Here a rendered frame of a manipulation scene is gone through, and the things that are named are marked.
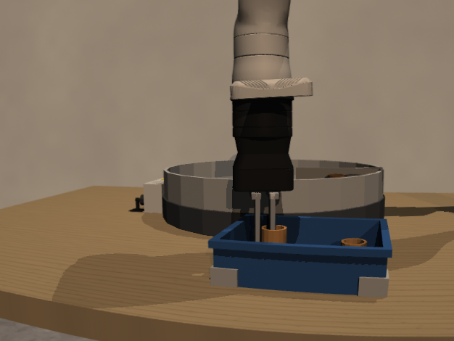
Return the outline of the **dark blue crate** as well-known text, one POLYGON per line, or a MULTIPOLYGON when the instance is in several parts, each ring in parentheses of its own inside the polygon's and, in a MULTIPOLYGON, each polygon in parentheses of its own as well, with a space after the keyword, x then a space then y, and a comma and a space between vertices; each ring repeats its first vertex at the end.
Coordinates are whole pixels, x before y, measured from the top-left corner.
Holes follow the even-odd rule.
POLYGON ((287 227, 286 243, 254 242, 254 214, 208 240, 210 285, 387 297, 386 219, 276 215, 275 225, 287 227), (364 239, 367 247, 341 246, 348 238, 364 239))

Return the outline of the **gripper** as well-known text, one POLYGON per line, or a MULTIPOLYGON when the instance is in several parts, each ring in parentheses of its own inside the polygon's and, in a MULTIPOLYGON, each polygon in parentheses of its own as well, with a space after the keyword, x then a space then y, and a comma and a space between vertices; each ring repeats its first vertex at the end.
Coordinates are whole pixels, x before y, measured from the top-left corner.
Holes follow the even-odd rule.
POLYGON ((260 192, 268 196, 267 229, 275 230, 278 192, 294 189, 289 156, 293 96, 312 96, 313 82, 292 78, 287 57, 255 54, 235 58, 230 90, 238 152, 233 189, 249 192, 254 200, 254 242, 262 242, 260 192))

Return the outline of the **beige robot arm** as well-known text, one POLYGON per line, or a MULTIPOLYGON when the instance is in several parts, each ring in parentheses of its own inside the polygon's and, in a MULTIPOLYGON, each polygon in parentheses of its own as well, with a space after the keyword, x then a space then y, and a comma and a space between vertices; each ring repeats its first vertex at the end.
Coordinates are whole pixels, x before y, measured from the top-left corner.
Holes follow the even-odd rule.
POLYGON ((289 59, 288 17, 291 0, 238 0, 234 59, 270 54, 289 59))

